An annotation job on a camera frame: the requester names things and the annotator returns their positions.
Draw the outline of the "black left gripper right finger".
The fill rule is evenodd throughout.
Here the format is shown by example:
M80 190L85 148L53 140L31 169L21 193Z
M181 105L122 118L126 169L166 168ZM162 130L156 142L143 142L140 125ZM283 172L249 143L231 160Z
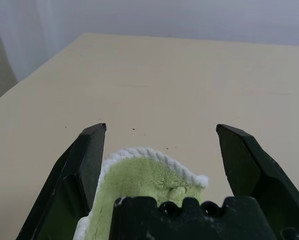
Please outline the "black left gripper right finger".
M218 124L227 181L236 197L254 198L279 240L299 240L299 191L281 166L245 131Z

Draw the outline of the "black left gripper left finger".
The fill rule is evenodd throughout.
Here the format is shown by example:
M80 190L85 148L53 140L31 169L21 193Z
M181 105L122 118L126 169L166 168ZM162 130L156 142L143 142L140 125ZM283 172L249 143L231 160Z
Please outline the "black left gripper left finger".
M101 173L105 123L85 128L54 164L17 239L72 240L92 210Z

